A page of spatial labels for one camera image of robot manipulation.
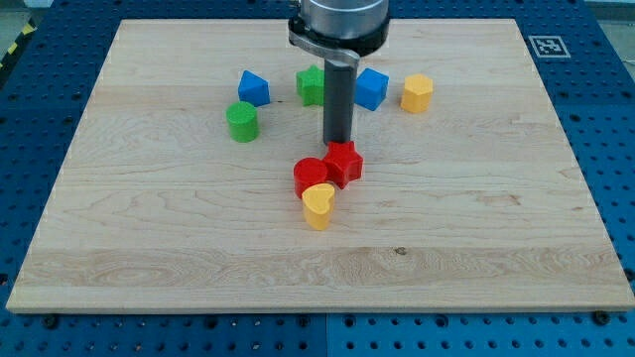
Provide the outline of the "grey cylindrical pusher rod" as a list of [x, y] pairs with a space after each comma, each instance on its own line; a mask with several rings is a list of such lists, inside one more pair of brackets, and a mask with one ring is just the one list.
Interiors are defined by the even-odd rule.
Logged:
[[345, 143], [351, 138], [357, 69], [345, 62], [324, 61], [322, 140]]

